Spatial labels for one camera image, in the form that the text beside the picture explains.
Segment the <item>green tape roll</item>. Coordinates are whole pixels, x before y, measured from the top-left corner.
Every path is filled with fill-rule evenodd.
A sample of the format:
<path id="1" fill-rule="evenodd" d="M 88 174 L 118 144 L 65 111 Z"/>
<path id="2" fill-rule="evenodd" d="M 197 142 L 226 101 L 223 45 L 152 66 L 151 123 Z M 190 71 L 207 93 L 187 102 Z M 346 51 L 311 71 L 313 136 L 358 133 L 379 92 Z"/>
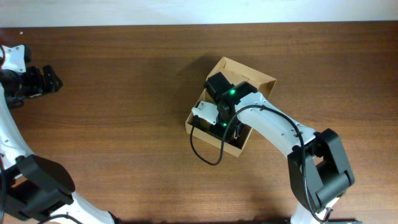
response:
<path id="1" fill-rule="evenodd" d="M 210 124 L 209 122 L 207 122 L 205 119 L 202 119 L 202 118 L 199 119 L 198 127 L 199 127 L 202 131 L 208 133 L 209 130 L 210 130 L 210 128 L 211 128 L 211 126 L 212 126 L 212 124 Z"/>

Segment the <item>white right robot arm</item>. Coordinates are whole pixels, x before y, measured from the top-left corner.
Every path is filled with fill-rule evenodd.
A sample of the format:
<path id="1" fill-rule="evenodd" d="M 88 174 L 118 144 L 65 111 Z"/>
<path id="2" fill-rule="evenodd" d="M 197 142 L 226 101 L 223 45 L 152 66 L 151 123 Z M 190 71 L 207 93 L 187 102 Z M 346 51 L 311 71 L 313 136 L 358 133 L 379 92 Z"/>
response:
<path id="1" fill-rule="evenodd" d="M 291 223 L 329 223 L 332 207 L 354 184 L 339 135 L 319 132 L 268 102 L 252 84 L 230 83 L 220 72 L 204 84 L 213 102 L 206 121 L 223 147 L 240 124 L 255 129 L 287 158 L 290 188 L 298 201 Z"/>

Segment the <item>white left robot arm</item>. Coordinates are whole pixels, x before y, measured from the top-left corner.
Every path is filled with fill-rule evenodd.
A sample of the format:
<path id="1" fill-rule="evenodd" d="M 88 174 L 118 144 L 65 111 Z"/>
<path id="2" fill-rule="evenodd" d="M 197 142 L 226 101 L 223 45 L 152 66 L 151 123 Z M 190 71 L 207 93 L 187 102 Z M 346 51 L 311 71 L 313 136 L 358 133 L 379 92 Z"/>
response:
<path id="1" fill-rule="evenodd" d="M 39 223 L 121 223 L 79 195 L 64 166 L 36 155 L 11 116 L 9 110 L 24 99 L 59 91 L 62 85 L 50 65 L 1 72 L 1 213 Z"/>

